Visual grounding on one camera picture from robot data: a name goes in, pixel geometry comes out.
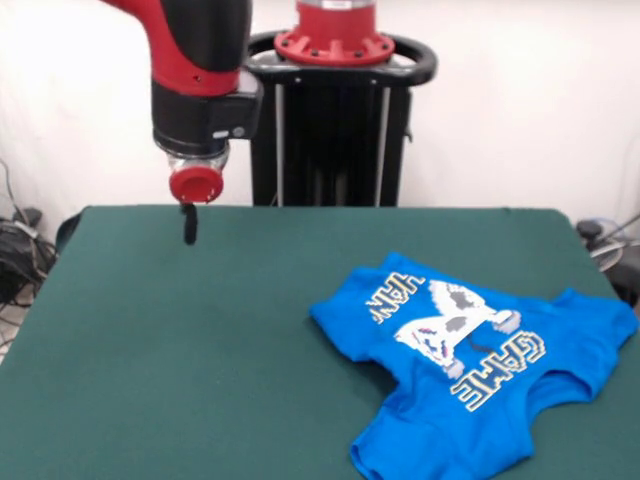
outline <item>shirt graphic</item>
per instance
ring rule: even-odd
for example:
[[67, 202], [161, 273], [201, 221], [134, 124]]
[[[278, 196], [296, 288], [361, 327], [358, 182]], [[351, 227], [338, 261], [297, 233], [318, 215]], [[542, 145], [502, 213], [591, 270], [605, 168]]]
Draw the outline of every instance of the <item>shirt graphic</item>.
[[429, 291], [440, 316], [412, 320], [394, 338], [438, 364], [449, 378], [458, 379], [464, 373], [464, 364], [455, 357], [456, 345], [484, 322], [506, 335], [520, 327], [519, 312], [495, 310], [466, 287], [432, 280]]

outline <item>power cord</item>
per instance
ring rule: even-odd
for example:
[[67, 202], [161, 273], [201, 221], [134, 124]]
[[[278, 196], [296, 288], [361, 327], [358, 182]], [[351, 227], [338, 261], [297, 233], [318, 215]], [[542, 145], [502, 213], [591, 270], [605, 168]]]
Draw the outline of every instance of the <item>power cord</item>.
[[640, 221], [640, 212], [638, 212], [636, 215], [631, 217], [631, 219], [629, 219], [627, 222], [625, 222], [622, 225], [620, 225], [615, 230], [612, 230], [611, 232], [607, 233], [606, 235], [600, 237], [598, 239], [598, 245], [600, 245], [601, 243], [604, 243], [607, 240], [615, 237], [617, 234], [619, 234], [621, 232], [624, 232], [627, 228], [629, 228], [631, 225], [633, 225], [637, 221]]
[[620, 263], [626, 249], [636, 248], [636, 247], [640, 247], [640, 241], [637, 241], [637, 240], [626, 241], [626, 242], [611, 241], [611, 243], [609, 243], [608, 245], [604, 247], [600, 247], [596, 250], [593, 250], [591, 252], [591, 258], [593, 258], [594, 260], [598, 260], [601, 257], [604, 257], [606, 255], [611, 255], [613, 253], [612, 258], [604, 259], [602, 263], [599, 262], [600, 271], [607, 272], [611, 270], [613, 267], [615, 267], [616, 265], [618, 265], [618, 263]]
[[[35, 209], [21, 209], [13, 195], [8, 165], [0, 158], [5, 171], [7, 194], [0, 194], [13, 207], [12, 218], [0, 217], [0, 361], [15, 339], [21, 323], [7, 318], [8, 307], [27, 309], [47, 279], [58, 258], [55, 245], [44, 239], [34, 228], [40, 219]], [[29, 290], [30, 299], [25, 293]]]

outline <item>green felt surface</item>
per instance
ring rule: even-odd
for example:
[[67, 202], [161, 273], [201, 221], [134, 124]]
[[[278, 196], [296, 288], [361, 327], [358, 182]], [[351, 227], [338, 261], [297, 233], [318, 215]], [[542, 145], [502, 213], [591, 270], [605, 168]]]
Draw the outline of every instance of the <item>green felt surface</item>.
[[[308, 308], [390, 250], [514, 294], [613, 296], [552, 211], [200, 216], [187, 247], [177, 208], [85, 212], [0, 367], [2, 478], [359, 478], [349, 444], [393, 381], [337, 354]], [[501, 478], [635, 478], [639, 364], [633, 339], [600, 398], [544, 412], [536, 456]]]

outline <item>white wall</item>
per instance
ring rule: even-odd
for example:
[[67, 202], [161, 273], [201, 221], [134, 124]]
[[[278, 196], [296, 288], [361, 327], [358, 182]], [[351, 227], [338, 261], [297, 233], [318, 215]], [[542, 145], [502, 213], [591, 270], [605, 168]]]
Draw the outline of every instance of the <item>white wall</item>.
[[[294, 18], [294, 0], [254, 4], [254, 32]], [[402, 205], [638, 209], [640, 3], [380, 0], [379, 25], [441, 60], [415, 92]], [[85, 205], [172, 202], [149, 71], [142, 28], [98, 0], [0, 0], [0, 156], [49, 232]], [[219, 203], [248, 205], [234, 147]]]

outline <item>cable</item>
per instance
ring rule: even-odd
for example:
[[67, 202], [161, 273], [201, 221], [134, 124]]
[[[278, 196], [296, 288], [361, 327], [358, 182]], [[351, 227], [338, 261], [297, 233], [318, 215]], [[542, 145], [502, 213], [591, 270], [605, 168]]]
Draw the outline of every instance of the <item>cable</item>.
[[7, 343], [7, 337], [4, 336], [4, 331], [0, 328], [0, 338], [2, 339], [2, 345]]
[[31, 308], [33, 306], [33, 303], [18, 303], [15, 300], [11, 300], [8, 305], [11, 305], [12, 307], [17, 307], [17, 308]]
[[620, 263], [620, 260], [622, 260], [622, 257], [624, 256], [625, 249], [635, 248], [635, 247], [640, 247], [640, 241], [637, 241], [637, 240], [627, 241], [627, 242], [615, 241], [614, 243], [611, 243], [605, 247], [601, 247], [597, 250], [592, 251], [591, 258], [595, 260], [599, 257], [602, 257], [603, 255], [607, 255], [609, 253], [615, 252], [615, 256], [612, 259], [600, 265], [600, 272], [606, 272], [608, 270], [611, 270], [618, 263]]
[[11, 325], [12, 327], [21, 327], [22, 326], [21, 323], [14, 322], [14, 321], [9, 320], [7, 318], [4, 318], [2, 316], [0, 316], [0, 322], [4, 322], [4, 323], [6, 323], [8, 325]]
[[624, 250], [625, 248], [639, 247], [639, 246], [640, 246], [640, 240], [632, 240], [629, 242], [616, 241], [615, 243], [610, 243], [607, 246], [598, 248], [597, 250], [593, 250], [591, 252], [591, 258], [598, 258], [598, 257], [601, 257], [602, 255], [606, 255], [607, 253], [615, 252], [616, 250]]
[[16, 212], [18, 213], [18, 215], [20, 215], [20, 218], [22, 219], [22, 221], [29, 225], [29, 218], [24, 214], [24, 212], [20, 209], [20, 207], [18, 207], [18, 205], [16, 204], [16, 198], [13, 196], [13, 190], [11, 190], [11, 177], [10, 177], [10, 173], [9, 173], [9, 166], [5, 163], [5, 161], [0, 158], [0, 165], [2, 166], [2, 168], [4, 168], [4, 179], [5, 179], [5, 184], [7, 186], [7, 194], [9, 195], [9, 199], [11, 200], [11, 203], [13, 204], [13, 207], [16, 209]]
[[[19, 248], [24, 249], [27, 245], [29, 248], [28, 255], [27, 252]], [[0, 258], [3, 253], [7, 253], [7, 249], [10, 250], [11, 260], [14, 262], [18, 259], [25, 262], [27, 260], [30, 261], [29, 267], [24, 266], [21, 269], [21, 273], [24, 271], [30, 272], [30, 276], [25, 277], [29, 280], [36, 277], [41, 280], [46, 279], [49, 270], [51, 270], [58, 258], [55, 246], [43, 240], [38, 235], [38, 232], [31, 227], [25, 226], [20, 222], [0, 220]], [[44, 269], [40, 268], [40, 260], [44, 263]]]
[[0, 343], [0, 348], [7, 347], [7, 351], [0, 353], [0, 358], [3, 358], [9, 352], [9, 347], [15, 341], [15, 339], [16, 337], [7, 340], [6, 337], [2, 335], [2, 343]]
[[599, 223], [601, 225], [609, 225], [611, 227], [613, 227], [614, 229], [619, 229], [619, 231], [623, 234], [625, 239], [628, 239], [627, 236], [627, 232], [625, 231], [624, 228], [620, 228], [620, 224], [618, 222], [616, 222], [615, 220], [611, 219], [611, 218], [605, 218], [605, 217], [595, 217], [595, 218], [589, 218], [587, 219], [587, 221], [590, 222], [596, 222]]
[[598, 243], [605, 242], [605, 241], [609, 240], [610, 238], [614, 237], [616, 234], [618, 234], [620, 232], [623, 232], [626, 228], [630, 227], [631, 225], [636, 223], [638, 220], [640, 220], [640, 212], [638, 212], [636, 215], [634, 215], [631, 218], [631, 220], [627, 221], [626, 223], [623, 223], [621, 226], [619, 226], [618, 228], [616, 228], [612, 232], [607, 233], [604, 237], [601, 237], [598, 240]]
[[16, 273], [24, 277], [26, 280], [29, 280], [29, 282], [33, 283], [34, 285], [37, 285], [41, 282], [41, 280], [36, 280], [30, 274], [26, 273], [20, 266], [18, 266], [18, 264], [12, 262], [11, 260], [7, 260], [6, 258], [0, 258], [0, 263], [11, 268]]

